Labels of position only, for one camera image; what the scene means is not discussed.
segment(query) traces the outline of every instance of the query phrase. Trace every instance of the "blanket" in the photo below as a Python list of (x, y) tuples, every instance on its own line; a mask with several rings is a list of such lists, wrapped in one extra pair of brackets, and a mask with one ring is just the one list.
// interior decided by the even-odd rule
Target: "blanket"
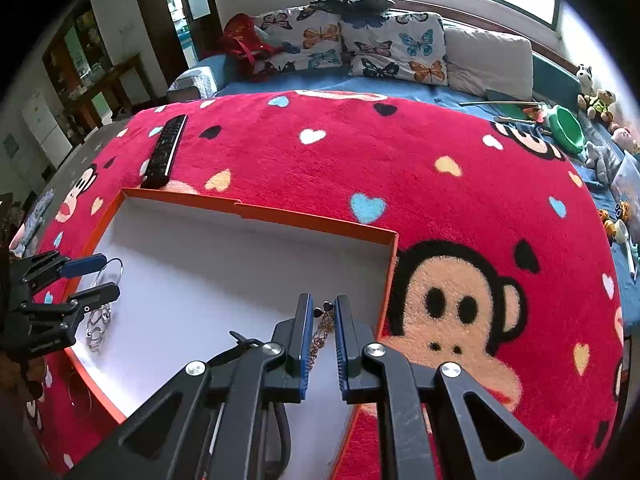
[[(140, 112), (87, 162), (39, 251), (81, 254), (120, 189), (141, 183), (157, 134), (178, 114), (188, 121), (167, 190), (397, 231), (382, 341), (422, 365), (458, 362), (576, 474), (593, 466), (616, 414), (620, 295), (593, 201), (555, 146), (379, 94), (166, 105)], [(61, 301), (64, 285), (43, 296)], [(95, 400), (88, 418), (68, 406), (64, 359), (49, 360), (50, 387), (35, 406), (61, 472), (113, 427)], [(338, 478), (379, 477), (375, 424), (361, 410)]]

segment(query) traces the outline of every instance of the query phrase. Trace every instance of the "box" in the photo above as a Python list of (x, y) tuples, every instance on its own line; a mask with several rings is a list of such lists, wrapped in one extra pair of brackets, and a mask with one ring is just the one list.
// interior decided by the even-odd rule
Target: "box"
[[(66, 352), (122, 422), (185, 364), (233, 347), (229, 330), (270, 340), (302, 292), (316, 305), (346, 294), (354, 317), (379, 337), (397, 245), (395, 232), (353, 222), (124, 189), (83, 251), (123, 260), (120, 299), (99, 352), (86, 345), (88, 316)], [(100, 283), (117, 278), (104, 274)], [(65, 297), (95, 276), (69, 282)], [(330, 478), (355, 416), (341, 398), (333, 335), (318, 352), (306, 400), (286, 409), (292, 453), (283, 478)]]

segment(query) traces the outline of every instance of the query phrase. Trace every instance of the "red plastic bag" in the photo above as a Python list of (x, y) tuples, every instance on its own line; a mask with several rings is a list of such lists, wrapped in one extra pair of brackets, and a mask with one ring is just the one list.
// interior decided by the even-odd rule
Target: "red plastic bag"
[(265, 43), (255, 31), (254, 19), (247, 14), (236, 14), (225, 25), (222, 45), (226, 54), (237, 57), (243, 75), (254, 72), (256, 60), (268, 59), (282, 51), (281, 47)]

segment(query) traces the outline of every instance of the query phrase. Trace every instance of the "gray plush toy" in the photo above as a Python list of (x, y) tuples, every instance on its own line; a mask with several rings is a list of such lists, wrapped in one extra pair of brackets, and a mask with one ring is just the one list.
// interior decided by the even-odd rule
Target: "gray plush toy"
[(587, 162), (584, 165), (590, 170), (595, 170), (599, 183), (608, 186), (613, 178), (612, 168), (615, 164), (611, 152), (607, 146), (596, 146), (592, 142), (587, 142), (586, 149)]

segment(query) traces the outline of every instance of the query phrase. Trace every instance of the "black remote control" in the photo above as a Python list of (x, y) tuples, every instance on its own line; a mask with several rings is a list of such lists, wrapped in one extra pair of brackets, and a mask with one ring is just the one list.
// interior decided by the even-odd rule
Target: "black remote control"
[(159, 189), (169, 182), (169, 174), (174, 164), (175, 151), (182, 137), (184, 125), (187, 123), (186, 115), (178, 115), (169, 119), (160, 132), (158, 143), (151, 154), (149, 164), (146, 166), (145, 176), (140, 187), (145, 189)]

